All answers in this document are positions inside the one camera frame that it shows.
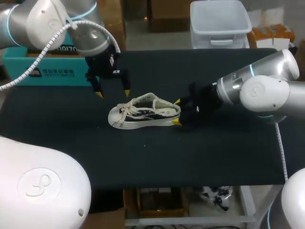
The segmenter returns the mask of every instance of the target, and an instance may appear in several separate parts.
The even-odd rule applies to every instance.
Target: cardboard box
[[[147,210],[143,209],[143,202],[146,202],[148,199],[150,202],[151,197],[158,199],[158,201],[166,202],[167,200],[171,202],[175,202],[177,207],[175,209],[155,209],[155,210]],[[189,204],[188,199],[186,197],[185,190],[183,188],[171,188],[170,193],[160,193],[157,188],[157,192],[151,193],[141,193],[139,189],[137,189],[137,204],[139,209],[140,218],[172,218],[172,217],[183,217],[186,212],[189,213]]]
[[[80,229],[125,229],[125,211],[89,214]]]
[[[126,50],[126,31],[122,0],[97,0],[105,28],[114,36],[121,50]]]
[[[148,0],[147,15],[152,32],[190,29],[190,5],[193,0]]]

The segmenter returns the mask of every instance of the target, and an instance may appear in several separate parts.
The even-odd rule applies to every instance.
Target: sneaker
[[[147,93],[126,104],[118,104],[108,115],[108,122],[118,129],[132,130],[144,126],[170,126],[179,118],[180,106]]]

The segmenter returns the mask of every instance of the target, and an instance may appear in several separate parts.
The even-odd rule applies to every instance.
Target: white shoelace
[[[123,116],[117,120],[114,124],[122,121],[120,123],[120,125],[123,124],[123,122],[125,121],[125,118],[127,115],[136,115],[136,114],[139,114],[140,112],[137,111],[137,109],[133,106],[133,102],[134,102],[134,99],[130,100],[128,103],[126,104],[118,104],[117,105],[117,108],[119,108],[122,112],[123,112]]]

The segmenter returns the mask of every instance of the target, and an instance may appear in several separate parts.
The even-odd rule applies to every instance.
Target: plastic container
[[[252,30],[247,11],[237,0],[192,2],[190,27],[194,49],[243,48]]]

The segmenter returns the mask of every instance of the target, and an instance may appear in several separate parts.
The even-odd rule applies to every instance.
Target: cardboard
[[[97,0],[105,28],[114,36],[121,50],[126,50],[126,31],[122,0]]]
[[[193,0],[151,0],[154,19],[181,19],[190,17]]]
[[[80,229],[125,229],[125,211],[89,214]]]
[[[152,32],[190,29],[190,5],[193,0],[148,0],[147,15]]]

